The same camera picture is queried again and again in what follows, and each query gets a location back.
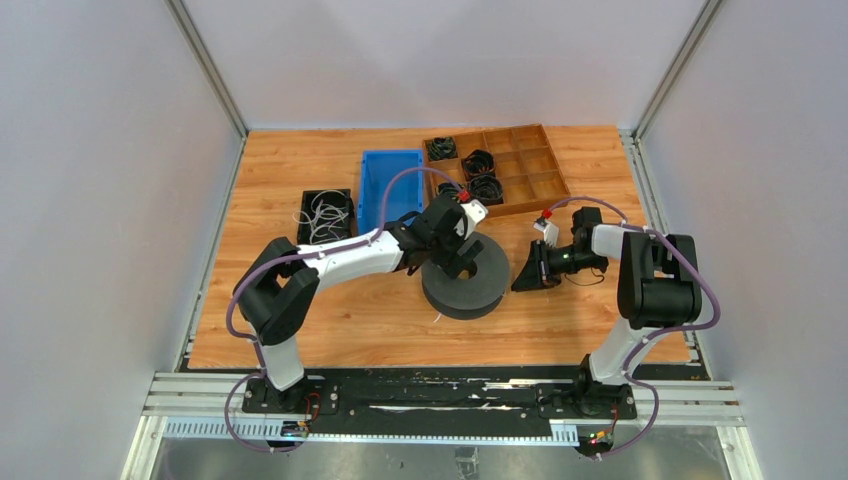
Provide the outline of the dark grey cable spool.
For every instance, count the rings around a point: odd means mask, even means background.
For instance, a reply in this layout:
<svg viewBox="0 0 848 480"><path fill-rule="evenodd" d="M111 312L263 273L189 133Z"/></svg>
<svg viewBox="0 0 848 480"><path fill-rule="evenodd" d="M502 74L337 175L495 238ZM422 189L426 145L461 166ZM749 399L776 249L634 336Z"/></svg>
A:
<svg viewBox="0 0 848 480"><path fill-rule="evenodd" d="M510 282L510 262L505 251L491 237L475 232L459 253L475 242L482 250L459 276L451 279L431 261L421 269L425 298L441 315L456 320L474 320L491 313L501 302Z"/></svg>

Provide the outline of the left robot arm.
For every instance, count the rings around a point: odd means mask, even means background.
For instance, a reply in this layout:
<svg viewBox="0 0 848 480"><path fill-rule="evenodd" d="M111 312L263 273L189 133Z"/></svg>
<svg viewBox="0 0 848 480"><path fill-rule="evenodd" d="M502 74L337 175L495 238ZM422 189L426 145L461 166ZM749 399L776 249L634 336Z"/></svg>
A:
<svg viewBox="0 0 848 480"><path fill-rule="evenodd" d="M481 242L468 240L487 215L467 193L440 195L424 211L356 237L305 246L272 240L234 288L226 313L228 321L239 313L250 325L244 337L259 361L260 401L283 413L308 402L296 334L319 293L374 274L413 275L426 264L455 278L482 251Z"/></svg>

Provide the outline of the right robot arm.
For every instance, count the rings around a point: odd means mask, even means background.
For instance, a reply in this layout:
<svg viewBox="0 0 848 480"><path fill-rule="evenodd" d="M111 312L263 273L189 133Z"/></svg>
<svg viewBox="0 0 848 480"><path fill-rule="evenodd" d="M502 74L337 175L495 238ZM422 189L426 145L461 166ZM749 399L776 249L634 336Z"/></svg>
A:
<svg viewBox="0 0 848 480"><path fill-rule="evenodd" d="M607 338L587 354L569 385L539 385L540 414L554 418L632 419L632 374L660 332L693 323L701 313L695 243L688 235L647 233L604 223L596 207L572 215L573 241L530 245L514 292L550 289L582 270L605 272L619 263L619 317Z"/></svg>

